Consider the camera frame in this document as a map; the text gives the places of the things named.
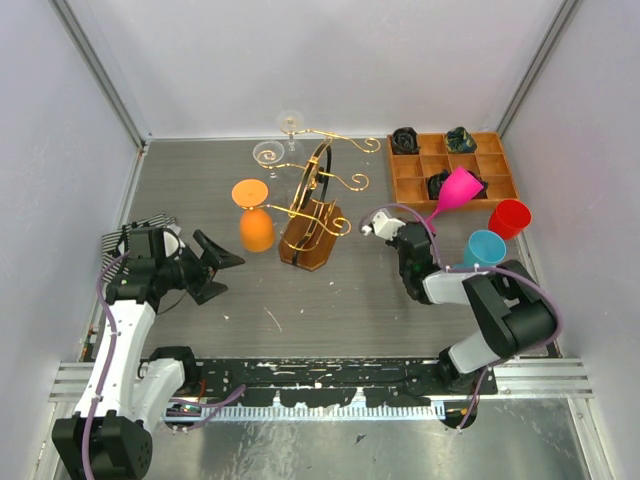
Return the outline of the blue wine glass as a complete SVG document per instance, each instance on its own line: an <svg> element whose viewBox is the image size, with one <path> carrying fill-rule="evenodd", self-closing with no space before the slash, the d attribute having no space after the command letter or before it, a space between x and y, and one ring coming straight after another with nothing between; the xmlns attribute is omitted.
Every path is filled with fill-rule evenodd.
<svg viewBox="0 0 640 480"><path fill-rule="evenodd" d="M462 265L495 266L503 261L506 253L506 243L498 234L490 230L477 230L469 237Z"/></svg>

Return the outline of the red wine glass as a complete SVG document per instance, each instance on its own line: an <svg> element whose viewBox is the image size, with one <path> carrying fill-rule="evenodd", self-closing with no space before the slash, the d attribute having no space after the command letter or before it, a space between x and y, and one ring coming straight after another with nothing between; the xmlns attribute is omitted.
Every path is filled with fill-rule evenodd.
<svg viewBox="0 0 640 480"><path fill-rule="evenodd" d="M517 199L504 199L494 209L488 229L508 241L515 238L532 220L529 208Z"/></svg>

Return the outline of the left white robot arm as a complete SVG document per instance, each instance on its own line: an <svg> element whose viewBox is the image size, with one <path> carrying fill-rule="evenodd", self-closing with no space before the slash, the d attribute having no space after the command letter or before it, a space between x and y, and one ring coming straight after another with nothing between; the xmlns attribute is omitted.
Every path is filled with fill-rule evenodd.
<svg viewBox="0 0 640 480"><path fill-rule="evenodd" d="M105 331L85 390L68 418L55 421L52 441L73 479L142 479L153 432L175 394L188 396L201 373L188 346L156 349L138 377L146 337L162 298L184 291L202 305L227 291L220 270L244 264L202 231L196 254L173 225L133 222L102 239L106 261L96 284Z"/></svg>

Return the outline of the striped black white cloth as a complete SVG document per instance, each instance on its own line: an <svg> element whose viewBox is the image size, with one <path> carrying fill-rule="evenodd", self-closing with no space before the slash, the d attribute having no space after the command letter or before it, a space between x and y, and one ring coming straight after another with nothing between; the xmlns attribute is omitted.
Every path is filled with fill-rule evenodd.
<svg viewBox="0 0 640 480"><path fill-rule="evenodd" d="M127 260L122 260L113 266L110 266L110 264L128 250L131 230L146 227L160 228L165 231L165 251L169 258L175 256L185 246L184 242L179 238L181 228L177 225L176 218L166 212L160 212L151 217L122 225L119 230L101 237L101 280L103 283L112 281L119 273L128 274Z"/></svg>

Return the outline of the pink wine glass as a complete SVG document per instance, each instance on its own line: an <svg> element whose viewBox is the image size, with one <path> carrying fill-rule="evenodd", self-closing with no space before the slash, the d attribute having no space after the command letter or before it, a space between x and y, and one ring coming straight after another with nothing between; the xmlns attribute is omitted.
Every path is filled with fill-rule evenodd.
<svg viewBox="0 0 640 480"><path fill-rule="evenodd" d="M466 168L458 166L442 185L437 205L427 218L426 223L435 233L433 219L446 210L459 208L472 199L482 190L481 183L474 179Z"/></svg>

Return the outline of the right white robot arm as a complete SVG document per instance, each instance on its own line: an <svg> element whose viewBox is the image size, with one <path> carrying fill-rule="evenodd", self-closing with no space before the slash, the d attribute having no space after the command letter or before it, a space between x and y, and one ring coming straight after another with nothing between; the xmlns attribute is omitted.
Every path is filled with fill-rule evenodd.
<svg viewBox="0 0 640 480"><path fill-rule="evenodd" d="M399 276L412 300L471 309L477 330L438 355L436 378L447 392L462 393L473 383L474 374L558 336L562 323L558 308L519 261L446 265L421 216L414 221L400 219L386 206L365 215L358 228L395 249Z"/></svg>

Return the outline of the wooden compartment tray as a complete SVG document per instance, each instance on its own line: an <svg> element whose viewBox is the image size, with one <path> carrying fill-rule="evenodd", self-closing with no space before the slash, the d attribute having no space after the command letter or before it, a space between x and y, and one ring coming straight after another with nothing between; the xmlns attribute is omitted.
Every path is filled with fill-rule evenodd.
<svg viewBox="0 0 640 480"><path fill-rule="evenodd" d="M452 154L445 145L443 133L419 133L416 154L397 155L393 152L392 137L386 140L391 173L393 199L419 211L431 211L437 201L428 193L427 181L446 170L462 166L486 182L484 195L462 206L466 211L491 210L505 199L519 197L509 161L501 138L496 132L473 132L476 151Z"/></svg>

